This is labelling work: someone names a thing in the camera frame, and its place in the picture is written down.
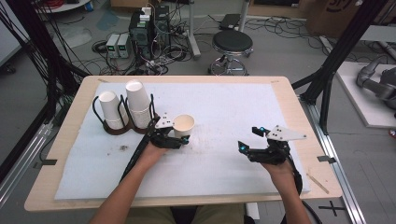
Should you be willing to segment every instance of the cable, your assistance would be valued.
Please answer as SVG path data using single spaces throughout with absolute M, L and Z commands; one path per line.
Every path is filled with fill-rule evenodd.
M 55 139 L 56 135 L 58 135 L 58 133 L 56 133 L 55 135 L 53 135 L 53 136 L 51 137 L 51 139 L 47 142 L 47 144 L 44 145 L 44 146 L 40 149 L 40 152 L 39 152 L 39 154 L 38 154 L 38 158 L 40 159 L 40 161 L 44 161 L 44 159 L 42 158 L 43 150 L 46 148 L 46 146 L 47 146 L 50 142 L 52 142 L 53 139 Z

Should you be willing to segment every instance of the stacked paper cups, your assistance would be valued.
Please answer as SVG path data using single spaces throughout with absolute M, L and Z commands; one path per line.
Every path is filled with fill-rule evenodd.
M 126 93 L 134 125 L 137 128 L 146 129 L 151 120 L 149 113 L 150 99 L 143 83 L 136 79 L 127 82 Z
M 120 118 L 120 113 L 124 124 L 126 125 L 129 121 L 128 114 L 123 105 L 120 106 L 119 113 L 119 103 L 120 99 L 114 91 L 104 91 L 99 95 L 99 101 L 103 110 L 103 114 L 106 123 L 110 129 L 119 130 L 123 128 L 123 124 Z

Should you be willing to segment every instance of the paper cup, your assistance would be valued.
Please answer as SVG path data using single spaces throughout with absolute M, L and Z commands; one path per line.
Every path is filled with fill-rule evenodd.
M 124 124 L 127 125 L 129 122 L 129 118 L 128 118 L 128 114 L 126 112 L 124 115 L 122 115 L 122 119 L 124 121 Z M 107 123 L 108 127 L 112 130 L 119 130 L 124 127 L 121 119 L 116 119 L 116 120 L 108 120 L 107 119 L 106 123 Z
M 143 83 L 133 79 L 126 83 L 125 88 L 130 110 L 144 111 L 149 108 L 150 99 Z
M 149 115 L 149 108 L 143 111 L 133 111 L 131 112 L 132 119 L 134 120 L 134 125 L 140 129 L 146 129 L 151 121 L 151 116 Z
M 119 114 L 119 103 L 120 99 L 114 91 L 104 91 L 99 95 L 99 102 L 103 110 L 103 115 L 106 120 L 118 120 Z M 120 106 L 121 114 L 126 114 L 123 105 Z
M 174 133 L 175 138 L 191 135 L 192 128 L 194 127 L 194 118 L 190 115 L 179 115 L 174 119 Z

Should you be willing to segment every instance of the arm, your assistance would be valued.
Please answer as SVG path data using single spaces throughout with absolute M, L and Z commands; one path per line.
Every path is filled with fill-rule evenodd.
M 165 152 L 165 148 L 148 143 L 134 168 L 102 203 L 90 223 L 125 223 L 143 177 Z
M 262 163 L 262 166 L 268 171 L 276 189 L 279 191 L 285 206 L 288 224 L 311 223 L 294 184 L 290 164 L 285 161 L 279 165 Z

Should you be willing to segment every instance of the gray floor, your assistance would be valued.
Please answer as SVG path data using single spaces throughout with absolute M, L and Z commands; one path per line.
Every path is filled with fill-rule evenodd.
M 196 15 L 203 15 L 196 18 L 196 27 L 209 20 L 205 16 L 207 13 L 212 13 L 213 17 L 220 21 L 222 16 L 214 14 L 235 13 L 239 7 L 236 4 L 227 7 L 228 11 L 206 12 L 205 7 L 196 5 L 198 5 Z M 107 4 L 99 4 L 91 13 L 77 9 L 55 16 L 56 20 L 62 22 L 76 21 L 84 17 L 82 21 L 71 24 L 84 26 L 92 33 L 92 40 L 89 43 L 73 48 L 82 61 L 98 57 L 91 51 L 91 46 L 95 41 L 106 39 L 111 32 L 127 31 L 129 21 L 123 16 L 128 18 L 130 14 L 111 13 L 106 6 Z M 217 25 L 213 21 L 207 21 L 196 33 L 214 34 L 218 31 L 214 27 Z M 257 30 L 249 27 L 257 26 L 249 25 L 245 30 L 253 39 L 254 53 L 249 58 L 241 57 L 241 61 L 248 68 L 251 76 L 285 76 L 290 82 L 294 82 L 318 70 L 326 59 L 319 42 L 312 38 L 309 44 L 314 48 L 309 46 L 306 38 L 285 38 L 270 33 L 263 27 Z M 220 54 L 210 47 L 210 35 L 197 35 L 196 39 L 202 57 L 196 61 L 172 63 L 168 65 L 169 72 L 166 75 L 206 75 L 208 65 Z M 356 55 L 374 58 L 377 54 L 360 44 L 354 49 L 354 55 L 351 55 L 351 58 Z M 364 58 L 359 58 L 359 61 L 367 62 Z M 29 59 L 20 53 L 11 62 L 17 68 L 17 73 L 11 75 L 1 71 L 0 74 L 0 115 L 6 118 L 2 121 L 3 125 L 0 128 L 0 161 L 3 161 L 15 146 L 46 101 L 43 81 Z M 103 62 L 98 62 L 98 65 L 102 68 L 105 66 Z M 100 73 L 100 68 L 96 64 L 91 63 L 87 67 L 93 74 Z M 305 88 L 296 90 L 296 93 L 304 92 Z M 387 129 L 364 126 L 337 78 L 334 79 L 332 87 L 329 133 L 366 222 L 394 222 L 392 220 L 396 218 L 396 189 L 394 188 L 396 174 L 393 172 L 396 168 L 395 139 L 389 137 Z M 37 161 L 38 158 L 29 166 L 6 204 L 1 208 L 0 222 L 87 222 L 94 212 L 92 209 L 56 213 L 29 213 L 24 210 L 24 201 L 39 172 L 38 169 L 33 168 Z M 329 209 L 318 208 L 330 206 L 330 201 L 336 207 L 344 207 L 342 199 L 307 202 L 315 209 L 323 223 L 349 223 L 347 213 L 343 210 L 337 210 L 334 213 Z M 258 223 L 279 223 L 283 216 L 283 208 L 279 202 L 259 203 L 259 209 L 262 218 Z

